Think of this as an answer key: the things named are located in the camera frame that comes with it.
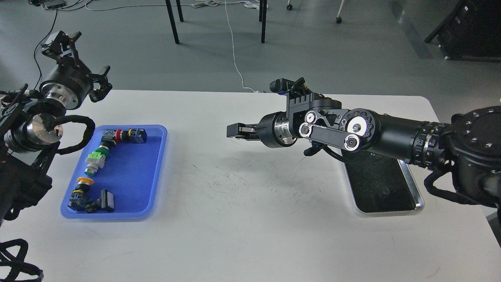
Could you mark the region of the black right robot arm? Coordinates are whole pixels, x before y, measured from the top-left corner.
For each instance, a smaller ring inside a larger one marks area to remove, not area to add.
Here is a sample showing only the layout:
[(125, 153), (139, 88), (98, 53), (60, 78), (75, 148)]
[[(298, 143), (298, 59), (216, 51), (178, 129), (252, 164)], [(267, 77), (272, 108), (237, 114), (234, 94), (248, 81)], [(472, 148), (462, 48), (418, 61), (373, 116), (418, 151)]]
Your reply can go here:
[(227, 137), (261, 141), (269, 148), (290, 147), (308, 139), (304, 155), (323, 150), (348, 163), (345, 153), (368, 151), (427, 168), (428, 193), (467, 205), (495, 208), (488, 223), (500, 240), (500, 107), (455, 114), (451, 123), (398, 118), (365, 108), (343, 109), (342, 102), (311, 91), (305, 79), (277, 79), (270, 90), (287, 98), (286, 111), (257, 124), (227, 126)]

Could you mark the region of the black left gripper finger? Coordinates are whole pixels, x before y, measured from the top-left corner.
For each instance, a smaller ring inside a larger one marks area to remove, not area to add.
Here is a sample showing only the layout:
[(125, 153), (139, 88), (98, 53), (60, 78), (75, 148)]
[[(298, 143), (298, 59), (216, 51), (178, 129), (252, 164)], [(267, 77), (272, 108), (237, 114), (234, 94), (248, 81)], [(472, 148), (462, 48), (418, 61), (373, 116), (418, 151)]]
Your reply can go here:
[(78, 31), (66, 34), (63, 31), (51, 34), (41, 47), (41, 53), (54, 59), (59, 66), (80, 68), (83, 63), (79, 58), (75, 42), (82, 36)]
[(106, 65), (102, 69), (102, 74), (89, 74), (89, 79), (93, 83), (97, 83), (99, 85), (99, 88), (97, 89), (92, 89), (89, 92), (89, 98), (93, 103), (97, 103), (99, 101), (102, 101), (108, 93), (112, 89), (111, 83), (108, 82), (107, 74), (110, 71), (111, 66)]

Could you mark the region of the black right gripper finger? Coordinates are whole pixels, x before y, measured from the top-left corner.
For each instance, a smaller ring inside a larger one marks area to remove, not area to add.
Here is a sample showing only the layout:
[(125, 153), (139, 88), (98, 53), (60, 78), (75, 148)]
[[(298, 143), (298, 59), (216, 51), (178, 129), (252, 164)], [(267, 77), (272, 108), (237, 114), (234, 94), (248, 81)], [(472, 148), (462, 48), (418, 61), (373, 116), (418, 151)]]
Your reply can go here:
[(260, 140), (256, 132), (257, 124), (235, 123), (227, 126), (227, 138)]

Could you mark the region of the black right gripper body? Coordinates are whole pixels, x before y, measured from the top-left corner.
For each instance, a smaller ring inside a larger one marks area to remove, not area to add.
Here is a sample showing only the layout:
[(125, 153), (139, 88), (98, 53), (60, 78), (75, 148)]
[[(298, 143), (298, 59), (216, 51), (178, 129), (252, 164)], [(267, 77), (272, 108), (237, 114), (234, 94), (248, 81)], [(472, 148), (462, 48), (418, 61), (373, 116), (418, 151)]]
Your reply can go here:
[(256, 126), (261, 142), (269, 148), (290, 147), (297, 138), (289, 130), (289, 120), (285, 112), (275, 112), (264, 116)]

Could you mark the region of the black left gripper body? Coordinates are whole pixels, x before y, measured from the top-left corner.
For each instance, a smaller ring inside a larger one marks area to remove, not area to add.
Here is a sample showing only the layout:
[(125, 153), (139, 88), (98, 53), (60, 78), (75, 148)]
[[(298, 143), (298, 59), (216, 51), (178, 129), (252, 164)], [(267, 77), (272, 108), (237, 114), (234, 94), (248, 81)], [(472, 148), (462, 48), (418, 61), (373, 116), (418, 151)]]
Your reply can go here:
[(57, 65), (50, 72), (39, 90), (46, 98), (59, 100), (67, 110), (79, 108), (93, 89), (92, 80), (86, 73), (69, 65)]

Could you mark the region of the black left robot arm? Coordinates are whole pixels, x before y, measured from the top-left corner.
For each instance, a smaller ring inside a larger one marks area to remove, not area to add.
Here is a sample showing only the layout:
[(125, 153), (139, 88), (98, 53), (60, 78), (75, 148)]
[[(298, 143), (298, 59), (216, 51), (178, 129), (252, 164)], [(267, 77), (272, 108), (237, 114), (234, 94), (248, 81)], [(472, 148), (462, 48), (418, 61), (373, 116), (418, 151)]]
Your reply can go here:
[(81, 32), (53, 33), (41, 52), (56, 61), (40, 86), (27, 84), (1, 92), (1, 222), (15, 220), (52, 188), (48, 170), (55, 155), (83, 149), (96, 125), (86, 116), (68, 115), (86, 98), (102, 101), (111, 91), (105, 66), (93, 73), (80, 59), (76, 42)]

